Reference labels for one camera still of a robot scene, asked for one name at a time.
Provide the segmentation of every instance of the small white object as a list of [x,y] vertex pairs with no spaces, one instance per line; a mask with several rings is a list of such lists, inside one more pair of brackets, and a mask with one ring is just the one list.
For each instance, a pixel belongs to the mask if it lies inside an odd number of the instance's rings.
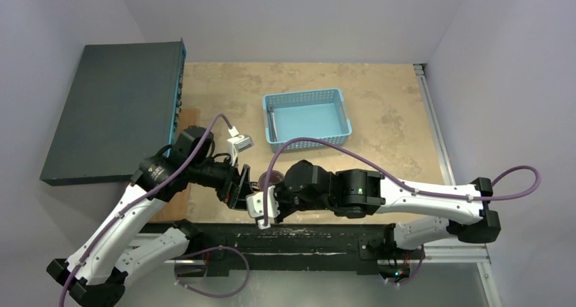
[[[280,215],[278,202],[274,198],[274,187],[275,186],[268,187],[268,195],[266,198],[268,201],[268,217],[277,217]],[[259,229],[270,228],[270,222],[268,222],[268,225],[264,225],[264,192],[246,196],[246,210],[251,218],[256,219],[256,225]]]
[[238,161],[238,154],[254,146],[252,138],[248,135],[236,135],[226,140],[228,154],[230,154],[230,164],[235,166]]
[[230,134],[230,137],[236,137],[236,136],[238,136],[238,134],[240,134],[235,126],[233,126],[232,128],[229,128],[228,133]]

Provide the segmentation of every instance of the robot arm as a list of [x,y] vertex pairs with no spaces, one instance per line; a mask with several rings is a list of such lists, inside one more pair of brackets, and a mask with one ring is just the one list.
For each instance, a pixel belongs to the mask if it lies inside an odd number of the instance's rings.
[[[67,290],[81,306],[113,306],[127,286],[162,262],[187,251],[199,251],[201,236],[190,222],[174,224],[163,235],[138,249],[125,252],[128,243],[177,192],[188,183],[197,183],[216,190],[219,200],[230,209],[247,211],[260,229],[270,227],[264,222],[263,192],[254,192],[246,165],[239,172],[239,152],[252,146],[252,140],[230,130],[228,158],[216,162],[207,156],[213,135],[207,137],[191,163],[152,198],[140,200],[159,183],[172,176],[196,149],[205,129],[186,129],[172,147],[161,149],[142,161],[132,183],[111,214],[98,230],[68,259],[55,259],[48,273],[62,286],[77,269]],[[406,181],[407,185],[430,192],[491,196],[487,179],[479,178],[471,185],[443,186]],[[500,231],[498,214],[489,210],[487,202],[434,198],[403,191],[380,173],[368,170],[328,172],[302,160],[286,173],[285,180],[264,189],[267,191],[268,216],[280,223],[297,211],[331,210],[335,215],[361,218],[374,213],[406,212],[428,215],[410,223],[394,223],[382,227],[383,242],[370,243],[375,251],[411,251],[420,245],[457,237],[463,242],[492,242]],[[88,257],[87,247],[95,245]]]
[[[491,196],[490,180],[478,178],[460,186],[434,185],[404,181],[421,191]],[[282,183],[268,188],[268,215],[277,223],[296,211],[331,210],[337,216],[360,218],[375,213],[404,212],[428,215],[410,223],[386,226],[386,247],[413,250],[439,239],[457,237],[462,242],[487,243],[500,232],[498,213],[487,202],[456,200],[412,194],[375,171],[343,170],[327,172],[302,160],[287,172]],[[261,229],[264,225],[263,192],[247,198],[249,215]]]

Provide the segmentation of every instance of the wooden work surface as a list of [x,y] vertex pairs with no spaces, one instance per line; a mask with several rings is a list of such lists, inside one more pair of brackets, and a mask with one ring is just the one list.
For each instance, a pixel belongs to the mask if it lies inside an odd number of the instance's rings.
[[[264,134],[262,96],[320,88],[343,92],[353,128],[345,148],[402,179],[443,183],[412,65],[188,62],[183,106],[200,110],[200,126],[222,112],[241,134],[252,136],[255,146],[240,154],[239,164],[250,165],[251,180],[257,181],[273,156]],[[224,122],[218,122],[213,132],[216,152],[225,152],[229,135]],[[284,153],[274,169],[285,173],[302,159],[330,171],[369,168],[324,148]],[[285,223],[390,223],[418,217],[389,213],[346,219],[330,211],[307,211],[288,217]],[[187,218],[194,222],[253,222],[245,211],[230,210],[218,201],[213,189],[200,186],[192,186]]]

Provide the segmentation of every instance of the plastic basket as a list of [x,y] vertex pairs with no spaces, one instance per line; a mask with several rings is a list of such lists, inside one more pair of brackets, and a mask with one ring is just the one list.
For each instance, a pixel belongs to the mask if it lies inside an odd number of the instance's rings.
[[[352,125],[339,88],[265,95],[262,99],[266,140],[272,151],[297,137],[323,139],[342,145]],[[290,144],[286,150],[321,147],[313,142]]]

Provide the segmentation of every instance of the purple cable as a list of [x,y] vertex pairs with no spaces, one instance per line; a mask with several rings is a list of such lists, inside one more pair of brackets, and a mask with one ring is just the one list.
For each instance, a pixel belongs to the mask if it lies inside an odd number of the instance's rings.
[[176,266],[174,266],[174,277],[176,278],[176,283],[178,283],[179,285],[181,285],[182,287],[184,287],[185,289],[188,289],[190,291],[199,293],[200,295],[205,295],[207,297],[210,298],[228,298],[228,297],[232,297],[233,295],[236,295],[238,292],[242,291],[245,287],[246,284],[248,284],[248,279],[250,278],[250,266],[248,265],[248,259],[246,259],[246,256],[244,256],[238,249],[234,249],[232,247],[226,247],[226,246],[218,246],[218,247],[212,247],[212,248],[207,248],[204,249],[202,251],[197,251],[195,253],[192,254],[187,254],[187,255],[182,255],[180,257],[178,257],[179,259],[184,259],[184,258],[191,258],[194,256],[198,256],[200,254],[203,253],[208,253],[210,251],[216,251],[216,250],[222,250],[225,249],[227,251],[233,251],[236,254],[238,254],[238,256],[240,256],[242,258],[242,260],[244,261],[244,264],[246,264],[246,277],[244,278],[244,281],[242,282],[242,284],[240,285],[239,288],[237,288],[236,290],[234,290],[233,292],[230,293],[225,293],[223,295],[218,295],[215,293],[207,293],[207,292],[203,292],[201,290],[195,289],[193,287],[190,287],[189,285],[185,284],[184,282],[180,281],[180,279],[178,278],[178,274],[176,273]]
[[[376,169],[379,173],[381,173],[385,177],[388,177],[388,179],[390,179],[393,183],[398,185],[400,188],[403,188],[403,189],[409,191],[410,193],[416,192],[415,188],[406,185],[400,179],[394,177],[391,173],[388,173],[387,171],[380,168],[379,166],[377,166],[373,162],[369,161],[368,159],[363,158],[356,153],[350,152],[349,150],[347,150],[343,147],[339,147],[337,145],[334,145],[332,143],[328,143],[327,141],[323,141],[321,139],[312,139],[310,137],[298,137],[296,139],[291,139],[290,141],[287,141],[282,146],[280,146],[278,151],[276,151],[276,153],[272,157],[270,164],[268,165],[268,170],[266,171],[266,178],[264,179],[264,188],[268,188],[268,185],[270,184],[270,175],[272,174],[272,169],[274,168],[274,164],[278,160],[278,157],[280,156],[282,151],[284,151],[290,144],[302,142],[302,141],[320,143],[320,144],[326,145],[328,147],[331,147],[333,149],[336,149],[338,151],[341,151],[344,154],[348,154],[349,156],[351,156],[357,160],[360,160],[360,161],[366,163],[367,165],[371,166],[372,168]],[[533,193],[538,188],[538,186],[540,186],[541,177],[540,177],[540,173],[538,172],[538,170],[536,170],[536,168],[533,168],[532,166],[515,166],[513,168],[510,168],[510,169],[504,171],[498,177],[496,177],[496,179],[492,182],[492,184],[494,185],[495,183],[500,181],[503,177],[505,177],[509,173],[512,173],[512,172],[517,171],[517,170],[530,170],[534,173],[535,180],[534,180],[534,183],[532,184],[532,186],[530,188],[524,190],[523,192],[519,192],[516,194],[502,195],[502,196],[491,196],[491,197],[481,197],[480,196],[480,197],[474,197],[473,200],[514,200],[516,198],[521,198],[521,197],[524,197],[526,195]],[[264,201],[263,201],[263,203],[264,203],[264,225],[268,225],[268,191],[264,190],[263,192],[264,192]],[[441,193],[435,193],[435,192],[428,192],[426,190],[419,190],[418,193],[421,195],[439,197],[439,198],[453,198],[453,199],[459,199],[459,200],[468,200],[469,199],[468,196],[464,196],[464,195],[441,194]]]
[[[502,178],[506,177],[507,175],[509,175],[510,173],[513,173],[514,171],[517,170],[524,170],[526,168],[532,168],[531,166],[515,166],[513,168],[510,168],[506,171],[504,171],[503,173],[501,173],[498,177],[496,177],[493,181],[492,181],[492,186],[495,186],[500,180],[502,180]],[[408,277],[405,281],[402,281],[400,283],[398,283],[399,285],[405,285],[406,283],[412,281],[412,279],[416,276],[416,274],[418,274],[418,272],[420,271],[420,267],[422,266],[422,263],[424,262],[424,257],[425,257],[425,253],[424,253],[424,245],[420,246],[420,260],[418,261],[418,265],[416,265],[416,268],[414,269],[414,271],[412,272],[412,274],[410,275],[410,277]]]
[[[126,207],[124,207],[122,210],[120,210],[120,212],[118,214],[120,214],[120,215],[126,214],[126,212],[129,211],[132,207],[134,207],[134,205],[142,202],[143,200],[145,200],[149,197],[152,197],[154,194],[157,194],[162,188],[166,187],[166,185],[168,185],[172,180],[174,180],[176,177],[178,177],[178,175],[180,175],[182,173],[182,171],[184,171],[184,169],[186,169],[186,167],[188,167],[188,164],[190,164],[192,159],[194,159],[194,156],[196,156],[198,151],[200,151],[202,144],[204,144],[204,142],[208,138],[208,135],[210,134],[210,131],[214,127],[214,124],[216,124],[216,121],[220,117],[222,117],[222,119],[224,119],[228,128],[232,128],[230,121],[228,120],[228,118],[223,113],[219,113],[218,115],[216,115],[216,117],[214,117],[214,119],[212,119],[212,122],[210,122],[210,124],[206,128],[206,131],[204,132],[204,134],[200,138],[198,144],[196,145],[194,150],[192,150],[192,153],[190,154],[190,156],[188,156],[186,161],[184,161],[184,163],[171,176],[166,178],[166,180],[159,183],[156,187],[152,188],[146,194],[138,197],[136,200],[134,200],[130,204],[127,204]],[[100,240],[108,232],[108,230],[110,230],[110,228],[112,228],[112,226],[116,223],[117,220],[119,220],[119,219],[114,217],[112,220],[110,220],[108,223],[106,223],[106,225],[102,228],[102,230],[94,237],[94,240],[90,243],[90,245],[88,245],[88,247],[86,248],[86,251],[84,251],[84,254],[82,254],[82,256],[80,256],[80,259],[78,260],[79,263],[84,263],[86,261],[88,256],[90,256],[90,253],[92,252],[92,250],[94,250],[95,246],[100,242]],[[64,300],[66,298],[66,291],[68,291],[68,287],[70,286],[72,279],[76,276],[76,274],[80,270],[80,267],[81,267],[81,264],[76,265],[74,267],[74,269],[72,269],[72,271],[70,272],[70,275],[68,275],[68,278],[66,278],[64,286],[62,286],[62,292],[60,293],[60,302],[59,302],[60,307],[64,307]]]

